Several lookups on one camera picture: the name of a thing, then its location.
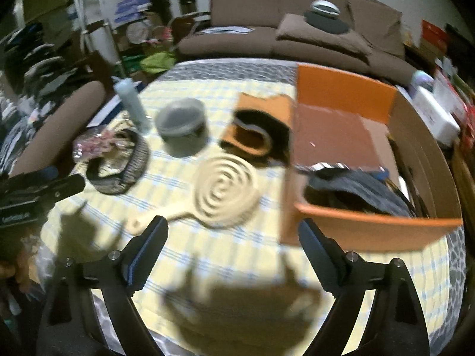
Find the black patterned headband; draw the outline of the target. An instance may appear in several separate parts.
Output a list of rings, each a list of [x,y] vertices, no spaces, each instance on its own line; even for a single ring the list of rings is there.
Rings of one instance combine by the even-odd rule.
[[[85,171],[90,184],[104,195],[123,195],[145,173],[150,158],[150,148],[145,138],[133,129],[116,133],[123,148],[116,147],[112,158],[92,159]]]

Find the bag of colourful hair ties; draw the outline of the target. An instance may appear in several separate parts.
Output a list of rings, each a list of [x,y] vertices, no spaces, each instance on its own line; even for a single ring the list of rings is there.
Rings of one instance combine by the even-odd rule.
[[[72,143],[72,158],[76,163],[95,158],[107,158],[116,150],[126,150],[133,145],[125,131],[115,131],[106,126],[87,129]]]

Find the cream spiral hair brush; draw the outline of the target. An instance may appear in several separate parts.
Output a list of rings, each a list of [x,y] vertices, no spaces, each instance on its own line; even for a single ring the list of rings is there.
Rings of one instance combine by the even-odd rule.
[[[193,217],[209,228],[229,228],[247,220],[260,197],[257,170],[236,155],[217,153],[199,165],[185,200],[131,217],[125,229],[139,235],[155,216],[167,221]]]

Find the orange cloth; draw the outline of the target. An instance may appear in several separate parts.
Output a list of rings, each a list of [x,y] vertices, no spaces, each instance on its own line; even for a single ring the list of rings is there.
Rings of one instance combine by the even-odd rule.
[[[295,101],[286,94],[238,95],[220,147],[251,162],[275,160],[287,165]]]

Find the pale green tube bottle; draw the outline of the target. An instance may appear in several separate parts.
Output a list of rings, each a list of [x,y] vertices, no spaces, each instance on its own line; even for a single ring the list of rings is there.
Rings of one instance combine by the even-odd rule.
[[[145,135],[151,131],[151,121],[147,116],[134,81],[130,78],[118,80],[113,85],[114,91],[119,96],[124,109],[129,113],[129,118],[135,128]]]

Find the brown chair back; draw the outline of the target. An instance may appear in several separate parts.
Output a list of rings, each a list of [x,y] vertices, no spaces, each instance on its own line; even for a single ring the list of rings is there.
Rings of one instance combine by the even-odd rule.
[[[60,176],[74,167],[72,143],[105,103],[106,92],[99,81],[88,82],[75,91],[43,124],[13,165],[12,176],[49,166]]]

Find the grey knitted pouch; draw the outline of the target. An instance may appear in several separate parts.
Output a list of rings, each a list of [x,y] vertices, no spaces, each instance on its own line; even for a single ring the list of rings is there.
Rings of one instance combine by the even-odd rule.
[[[361,170],[323,169],[310,174],[303,197],[314,206],[412,218],[415,208],[392,182]]]

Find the orange cardboard box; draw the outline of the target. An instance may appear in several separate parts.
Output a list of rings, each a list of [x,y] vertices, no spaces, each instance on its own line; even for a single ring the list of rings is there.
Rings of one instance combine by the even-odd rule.
[[[404,169],[422,203],[420,217],[345,211],[308,203],[306,176],[297,166],[344,163],[352,169],[386,169],[393,181]],[[463,224],[449,166],[436,140],[397,88],[370,78],[300,64],[284,175],[279,240],[299,242],[297,227],[310,218],[345,250],[407,252],[438,241]]]

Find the yellow checked tablecloth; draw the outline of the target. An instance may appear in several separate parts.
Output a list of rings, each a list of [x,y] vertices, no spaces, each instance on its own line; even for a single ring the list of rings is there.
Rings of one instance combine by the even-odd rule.
[[[98,260],[123,248],[156,215],[169,219],[166,244],[134,304],[167,346],[200,355],[301,355],[333,298],[303,250],[279,241],[281,166],[251,169],[224,153],[219,137],[240,95],[271,101],[295,86],[258,80],[170,80],[146,88],[150,114],[184,98],[205,106],[210,140],[194,157],[174,158],[147,137],[144,175],[122,195],[87,185],[59,202],[41,232],[36,261],[47,281],[56,260]]]

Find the white tissue box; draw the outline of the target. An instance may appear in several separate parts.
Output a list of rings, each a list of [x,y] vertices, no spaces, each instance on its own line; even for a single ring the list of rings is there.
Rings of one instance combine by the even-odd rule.
[[[460,133],[453,116],[424,87],[418,87],[411,103],[432,137],[441,145],[450,147]]]

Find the green bag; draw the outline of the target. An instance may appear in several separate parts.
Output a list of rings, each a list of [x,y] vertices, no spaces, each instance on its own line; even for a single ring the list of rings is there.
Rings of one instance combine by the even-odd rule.
[[[160,74],[174,67],[175,55],[172,52],[157,52],[149,55],[140,62],[143,71],[150,74]]]

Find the brown cushion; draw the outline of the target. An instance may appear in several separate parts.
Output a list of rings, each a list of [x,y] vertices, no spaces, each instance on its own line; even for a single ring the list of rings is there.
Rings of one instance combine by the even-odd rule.
[[[345,34],[330,34],[312,27],[301,15],[286,14],[276,30],[276,39],[307,43],[353,55],[372,54],[370,45],[356,31],[350,29]]]

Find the white oval device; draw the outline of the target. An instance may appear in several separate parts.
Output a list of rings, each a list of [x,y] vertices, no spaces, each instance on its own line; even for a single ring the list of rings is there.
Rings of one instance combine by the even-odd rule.
[[[340,9],[334,3],[327,0],[316,0],[312,2],[311,11],[328,18],[337,18],[341,14]]]

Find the brown sofa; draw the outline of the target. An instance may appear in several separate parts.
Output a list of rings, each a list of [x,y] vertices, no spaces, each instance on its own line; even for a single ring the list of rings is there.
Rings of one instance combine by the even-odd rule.
[[[377,0],[210,0],[210,26],[185,35],[189,60],[258,57],[315,63],[407,86],[402,14]]]

